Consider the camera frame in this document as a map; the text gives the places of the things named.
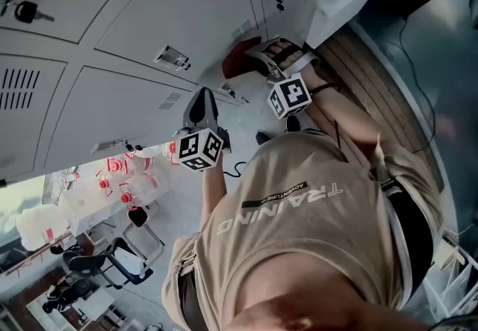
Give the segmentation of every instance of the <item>wooden floor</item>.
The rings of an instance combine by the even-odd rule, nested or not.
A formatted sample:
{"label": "wooden floor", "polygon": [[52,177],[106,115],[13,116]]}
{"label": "wooden floor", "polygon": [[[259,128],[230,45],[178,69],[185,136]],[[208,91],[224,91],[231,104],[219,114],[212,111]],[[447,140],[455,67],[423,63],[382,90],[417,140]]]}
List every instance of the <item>wooden floor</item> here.
{"label": "wooden floor", "polygon": [[[316,48],[321,62],[317,73],[328,82],[342,85],[341,92],[369,113],[400,145],[410,151],[422,149],[427,139],[420,124],[394,80],[365,44],[345,26]],[[307,112],[315,112],[316,124],[332,138],[334,122],[315,104]],[[340,131],[341,148],[351,162],[369,167],[367,159],[355,144]],[[443,179],[435,157],[427,147],[415,153],[431,171],[438,189]]]}

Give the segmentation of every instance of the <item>black shoe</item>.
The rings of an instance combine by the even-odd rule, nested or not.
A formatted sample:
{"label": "black shoe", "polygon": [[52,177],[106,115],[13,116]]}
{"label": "black shoe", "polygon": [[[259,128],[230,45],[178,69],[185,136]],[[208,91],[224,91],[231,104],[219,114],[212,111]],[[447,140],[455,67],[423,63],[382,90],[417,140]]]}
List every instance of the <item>black shoe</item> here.
{"label": "black shoe", "polygon": [[257,144],[262,145],[270,140],[270,136],[264,132],[257,132],[255,135],[255,140],[257,141]]}
{"label": "black shoe", "polygon": [[300,132],[300,122],[295,116],[289,116],[285,123],[287,132]]}

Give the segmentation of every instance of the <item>white marker cube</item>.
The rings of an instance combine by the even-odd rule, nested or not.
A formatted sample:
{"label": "white marker cube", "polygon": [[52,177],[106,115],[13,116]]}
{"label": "white marker cube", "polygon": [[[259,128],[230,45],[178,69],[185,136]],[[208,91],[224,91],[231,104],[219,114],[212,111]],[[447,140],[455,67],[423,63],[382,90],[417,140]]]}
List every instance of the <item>white marker cube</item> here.
{"label": "white marker cube", "polygon": [[215,167],[223,140],[210,129],[189,134],[179,141],[178,161],[197,171]]}
{"label": "white marker cube", "polygon": [[278,119],[299,113],[312,102],[300,73],[294,73],[291,78],[274,84],[267,97],[267,104]]}

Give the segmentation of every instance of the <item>beige t-shirt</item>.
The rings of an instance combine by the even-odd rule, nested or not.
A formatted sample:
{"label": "beige t-shirt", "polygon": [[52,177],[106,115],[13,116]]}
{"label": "beige t-shirt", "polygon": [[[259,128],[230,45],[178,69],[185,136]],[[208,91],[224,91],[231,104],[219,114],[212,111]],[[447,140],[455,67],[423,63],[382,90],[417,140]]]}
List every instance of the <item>beige t-shirt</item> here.
{"label": "beige t-shirt", "polygon": [[[428,208],[427,220],[440,228],[438,191],[422,161],[390,141],[381,145],[388,172],[417,189]],[[181,262],[195,255],[196,290],[206,324],[210,331],[223,330],[234,317],[247,273],[286,252],[327,261],[370,303],[396,308],[401,301],[400,261],[380,184],[368,170],[350,164],[329,137],[297,132],[262,145],[202,233],[175,243],[163,304],[188,330],[177,274]]]}

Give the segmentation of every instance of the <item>black chair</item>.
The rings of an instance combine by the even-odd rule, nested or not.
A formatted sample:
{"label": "black chair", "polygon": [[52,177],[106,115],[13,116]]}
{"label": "black chair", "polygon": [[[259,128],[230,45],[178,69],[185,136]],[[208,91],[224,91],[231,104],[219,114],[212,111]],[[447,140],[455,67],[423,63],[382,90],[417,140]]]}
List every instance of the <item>black chair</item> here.
{"label": "black chair", "polygon": [[[133,285],[139,285],[152,275],[153,271],[150,268],[146,269],[142,276],[134,275],[127,271],[124,266],[121,265],[120,261],[118,261],[114,256],[114,252],[118,247],[131,254],[134,254],[133,250],[130,249],[123,238],[115,238],[113,239],[113,242],[111,242],[111,245],[109,245],[101,254],[94,256],[82,256],[77,251],[66,251],[63,253],[63,260],[71,271],[76,272],[80,276],[88,277],[98,274],[103,275],[103,277],[109,283],[109,285],[106,287],[114,287],[116,290],[120,290],[130,282]],[[110,267],[114,266],[126,278],[126,281],[124,281],[123,284],[117,285],[106,275],[106,270],[108,270],[110,267],[102,270],[106,260],[111,262]]]}

